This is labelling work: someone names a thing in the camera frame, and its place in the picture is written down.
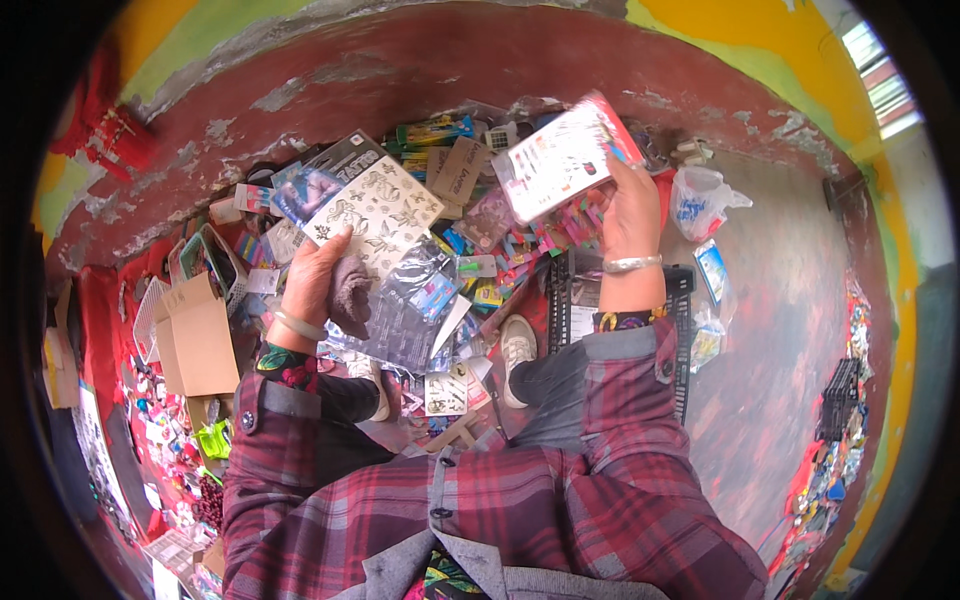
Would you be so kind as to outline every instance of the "person's left hand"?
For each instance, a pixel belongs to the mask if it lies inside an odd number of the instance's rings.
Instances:
[[[303,242],[294,255],[290,273],[287,275],[287,286],[280,305],[283,312],[320,329],[324,328],[329,318],[326,296],[330,290],[333,263],[343,255],[352,235],[353,228],[347,226],[331,237],[322,248],[318,248],[309,239]],[[274,321],[271,325],[267,332],[267,341],[275,346],[310,355],[314,354],[317,347],[316,342],[303,338],[280,321]]]

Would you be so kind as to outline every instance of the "dark pants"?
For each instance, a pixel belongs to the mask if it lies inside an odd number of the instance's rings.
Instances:
[[[514,447],[548,445],[580,452],[587,355],[581,344],[557,354],[520,363],[510,374],[514,395],[537,413],[510,442]],[[380,394],[367,379],[320,375],[324,417],[317,436],[320,487],[355,470],[387,463],[394,453],[374,442],[355,423],[376,412]]]

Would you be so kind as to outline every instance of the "red plaid shirt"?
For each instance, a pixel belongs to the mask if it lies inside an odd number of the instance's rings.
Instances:
[[[496,546],[504,566],[650,583],[674,599],[762,597],[763,563],[717,519],[687,460],[664,376],[673,339],[663,322],[587,336],[584,453],[455,453],[444,533]],[[247,375],[237,389],[224,482],[226,598],[332,596],[364,582],[362,561],[430,524],[436,457],[362,468],[318,490],[316,422],[265,410],[262,397],[276,385]],[[248,411],[255,422],[244,427]]]

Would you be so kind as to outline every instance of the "hand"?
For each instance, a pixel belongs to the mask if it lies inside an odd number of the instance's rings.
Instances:
[[[329,318],[326,296],[330,290],[333,263],[343,255],[352,235],[353,228],[347,226],[331,237],[322,248],[318,248],[309,239],[303,242],[294,255],[290,273],[287,275],[287,286],[280,305],[283,312],[320,329],[324,328]],[[317,348],[315,341],[288,329],[280,321],[274,321],[270,326],[267,341],[311,356]]]
[[[613,175],[588,192],[604,211],[604,260],[656,256],[660,248],[660,193],[644,169],[634,171],[607,155]],[[666,302],[666,284],[659,265],[619,274],[605,274],[600,283],[601,312],[652,310]]]
[[[660,247],[660,193],[645,169],[633,170],[607,155],[613,175],[588,198],[604,213],[604,258],[655,256]]]

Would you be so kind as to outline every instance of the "shoe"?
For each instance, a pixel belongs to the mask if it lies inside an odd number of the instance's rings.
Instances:
[[[534,328],[519,315],[511,315],[500,327],[500,353],[507,367],[507,378],[503,384],[503,402],[510,408],[524,408],[510,390],[510,373],[520,363],[537,360],[537,336]]]
[[[390,417],[390,401],[387,392],[380,381],[380,365],[375,360],[360,352],[344,353],[347,362],[347,374],[354,379],[368,379],[373,382],[380,392],[380,406],[369,420],[386,420]]]

